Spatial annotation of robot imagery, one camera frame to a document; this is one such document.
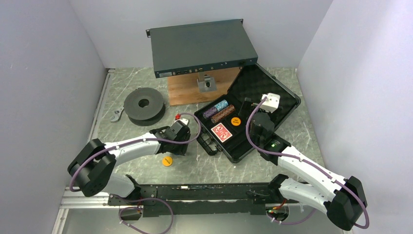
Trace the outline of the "blue white poker chip stack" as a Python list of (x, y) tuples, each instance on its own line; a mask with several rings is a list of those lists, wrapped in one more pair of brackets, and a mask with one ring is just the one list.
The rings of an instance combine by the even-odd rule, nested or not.
[(228, 106), (228, 102), (225, 99), (214, 105), (217, 112), (222, 111), (227, 106)]

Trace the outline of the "black perforated filament spool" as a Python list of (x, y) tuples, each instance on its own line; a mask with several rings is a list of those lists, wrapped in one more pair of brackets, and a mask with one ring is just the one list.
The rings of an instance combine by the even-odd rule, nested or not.
[(124, 112), (137, 126), (151, 126), (159, 122), (166, 111), (162, 94), (144, 87), (132, 91), (124, 101)]

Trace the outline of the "red black chip stack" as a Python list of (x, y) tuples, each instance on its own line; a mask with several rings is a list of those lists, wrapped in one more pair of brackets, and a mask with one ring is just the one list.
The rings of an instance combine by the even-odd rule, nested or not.
[(222, 110), (222, 117), (225, 118), (226, 116), (230, 115), (235, 111), (234, 105), (229, 105), (225, 109)]
[(211, 122), (212, 122), (212, 123), (218, 123), (218, 122), (221, 121), (225, 116), (226, 116), (226, 114), (217, 113), (217, 114), (215, 114), (214, 116), (211, 117)]

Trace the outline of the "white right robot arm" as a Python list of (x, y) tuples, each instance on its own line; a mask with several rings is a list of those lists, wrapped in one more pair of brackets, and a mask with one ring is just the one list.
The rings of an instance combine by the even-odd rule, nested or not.
[(275, 144), (271, 142), (276, 135), (269, 114), (279, 102), (278, 97), (263, 95), (247, 119), (246, 138), (262, 158), (294, 172), (306, 183), (279, 174), (268, 184), (269, 198), (274, 202), (287, 199), (308, 205), (326, 214), (334, 225), (345, 231), (353, 227), (369, 228), (367, 199), (358, 178), (346, 178), (327, 170), (283, 139), (277, 139)]

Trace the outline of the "orange big blind button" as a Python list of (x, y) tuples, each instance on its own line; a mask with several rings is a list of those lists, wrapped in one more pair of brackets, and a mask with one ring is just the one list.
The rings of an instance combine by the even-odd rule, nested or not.
[(239, 117), (233, 117), (230, 122), (233, 126), (240, 126), (240, 124), (242, 123)]

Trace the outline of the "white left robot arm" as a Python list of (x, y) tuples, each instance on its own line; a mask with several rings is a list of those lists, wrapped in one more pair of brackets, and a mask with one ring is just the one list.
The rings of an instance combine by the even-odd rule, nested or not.
[(113, 170), (143, 156), (184, 155), (190, 138), (188, 123), (188, 119), (180, 118), (171, 126), (152, 129), (142, 136), (119, 142), (90, 140), (68, 166), (67, 171), (72, 177), (70, 190), (81, 191), (85, 197), (99, 192), (115, 193), (125, 203), (135, 204), (140, 198), (138, 183), (129, 175), (115, 175)]

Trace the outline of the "purple poker chip stack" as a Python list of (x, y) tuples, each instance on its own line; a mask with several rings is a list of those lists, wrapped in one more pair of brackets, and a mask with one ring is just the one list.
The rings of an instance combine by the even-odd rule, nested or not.
[(217, 112), (218, 112), (218, 109), (216, 107), (211, 107), (203, 113), (203, 118), (208, 119), (212, 117), (213, 115), (215, 115)]

